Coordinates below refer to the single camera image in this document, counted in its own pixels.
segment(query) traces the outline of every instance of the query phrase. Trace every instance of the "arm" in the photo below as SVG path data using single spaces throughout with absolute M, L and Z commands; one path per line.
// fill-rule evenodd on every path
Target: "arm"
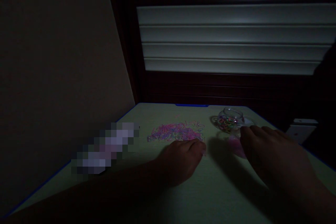
M 106 213 L 112 217 L 143 197 L 190 178 L 205 148 L 197 139 L 172 142 L 153 161 L 73 186 L 11 215 L 7 221 L 35 223 L 76 218 L 78 222 Z
M 305 150 L 269 127 L 241 128 L 241 144 L 258 176 L 316 223 L 336 223 L 336 198 L 317 178 Z

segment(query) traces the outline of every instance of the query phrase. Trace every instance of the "rubber band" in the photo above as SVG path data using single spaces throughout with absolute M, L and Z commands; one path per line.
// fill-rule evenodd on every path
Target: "rubber band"
M 189 126 L 193 127 L 199 127 L 202 125 L 201 129 L 193 130 Z M 151 135 L 147 136 L 148 142 L 153 141 L 168 141 L 171 142 L 173 140 L 179 140 L 179 141 L 190 141 L 195 138 L 199 139 L 200 141 L 204 141 L 203 133 L 203 127 L 205 127 L 203 124 L 200 124 L 197 121 L 189 122 L 185 121 L 185 124 L 175 123 L 175 124 L 161 124 L 157 129 L 153 129 Z

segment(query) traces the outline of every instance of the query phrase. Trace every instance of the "glass jar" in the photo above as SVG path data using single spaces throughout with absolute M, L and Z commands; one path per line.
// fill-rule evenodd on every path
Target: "glass jar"
M 235 108 L 225 107 L 218 114 L 217 124 L 221 130 L 230 134 L 234 127 L 245 124 L 243 113 Z

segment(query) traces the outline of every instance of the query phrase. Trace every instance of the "window blind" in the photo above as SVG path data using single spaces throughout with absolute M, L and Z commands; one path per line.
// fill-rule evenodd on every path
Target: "window blind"
M 312 75 L 336 4 L 137 7 L 148 71 Z

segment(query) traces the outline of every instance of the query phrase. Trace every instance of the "beige wall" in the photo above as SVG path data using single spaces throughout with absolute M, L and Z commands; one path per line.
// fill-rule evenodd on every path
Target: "beige wall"
M 134 105 L 110 0 L 1 0 L 1 215 Z

